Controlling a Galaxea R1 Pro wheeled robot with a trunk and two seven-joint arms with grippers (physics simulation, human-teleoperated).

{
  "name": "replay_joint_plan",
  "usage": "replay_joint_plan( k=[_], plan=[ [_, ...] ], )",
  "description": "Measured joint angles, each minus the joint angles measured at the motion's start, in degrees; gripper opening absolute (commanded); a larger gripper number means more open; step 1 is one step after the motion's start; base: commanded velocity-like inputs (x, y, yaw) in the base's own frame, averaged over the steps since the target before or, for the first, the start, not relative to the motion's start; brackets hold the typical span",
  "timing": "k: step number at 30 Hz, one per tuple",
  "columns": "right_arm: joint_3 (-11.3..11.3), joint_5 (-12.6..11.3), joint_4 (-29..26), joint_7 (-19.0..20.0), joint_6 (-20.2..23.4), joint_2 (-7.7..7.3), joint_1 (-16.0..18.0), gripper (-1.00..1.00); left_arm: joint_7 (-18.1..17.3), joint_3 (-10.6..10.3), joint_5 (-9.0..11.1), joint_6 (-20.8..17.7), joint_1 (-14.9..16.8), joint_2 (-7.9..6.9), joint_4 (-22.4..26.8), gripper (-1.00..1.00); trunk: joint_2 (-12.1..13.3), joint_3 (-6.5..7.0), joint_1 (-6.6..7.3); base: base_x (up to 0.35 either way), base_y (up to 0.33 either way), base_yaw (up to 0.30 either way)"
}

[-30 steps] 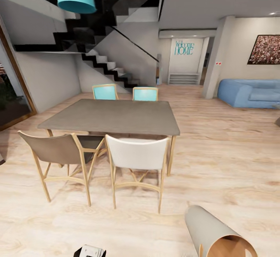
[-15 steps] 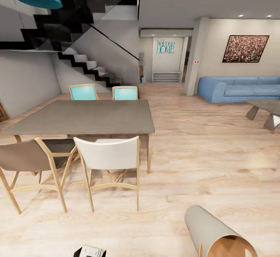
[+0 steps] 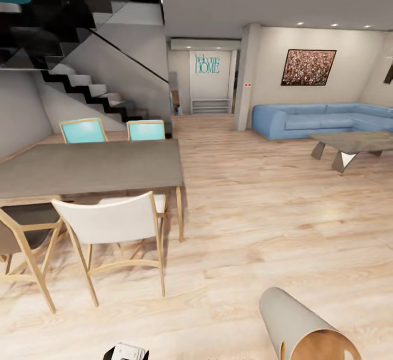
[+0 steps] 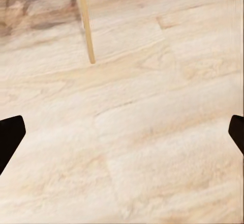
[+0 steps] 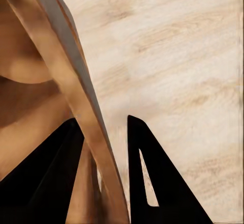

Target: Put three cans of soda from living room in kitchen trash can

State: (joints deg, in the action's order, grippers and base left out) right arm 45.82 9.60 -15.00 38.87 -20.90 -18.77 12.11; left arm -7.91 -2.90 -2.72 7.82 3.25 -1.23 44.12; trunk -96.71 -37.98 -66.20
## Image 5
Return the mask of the trash can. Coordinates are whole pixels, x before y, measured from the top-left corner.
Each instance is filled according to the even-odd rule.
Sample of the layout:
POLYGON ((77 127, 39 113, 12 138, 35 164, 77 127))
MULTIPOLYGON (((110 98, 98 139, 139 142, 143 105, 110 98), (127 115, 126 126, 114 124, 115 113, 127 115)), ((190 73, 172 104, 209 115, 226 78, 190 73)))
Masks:
POLYGON ((65 224, 131 224, 70 9, 64 0, 0 0, 0 181, 71 118, 84 142, 65 224))

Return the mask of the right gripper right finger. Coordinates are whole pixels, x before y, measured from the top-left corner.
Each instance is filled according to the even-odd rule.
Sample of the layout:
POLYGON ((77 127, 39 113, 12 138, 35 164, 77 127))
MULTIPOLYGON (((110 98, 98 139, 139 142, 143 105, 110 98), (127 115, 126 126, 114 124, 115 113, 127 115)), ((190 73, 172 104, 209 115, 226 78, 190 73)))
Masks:
POLYGON ((147 124, 128 115, 131 224, 213 224, 147 124), (139 149, 159 207, 147 203, 139 149))

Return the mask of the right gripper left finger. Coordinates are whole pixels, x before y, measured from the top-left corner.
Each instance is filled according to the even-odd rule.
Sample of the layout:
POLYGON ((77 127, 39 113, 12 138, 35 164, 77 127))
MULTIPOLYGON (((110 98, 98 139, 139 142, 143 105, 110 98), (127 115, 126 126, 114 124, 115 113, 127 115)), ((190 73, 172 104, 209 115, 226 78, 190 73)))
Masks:
POLYGON ((0 224, 65 224, 84 136, 62 123, 0 181, 0 224))

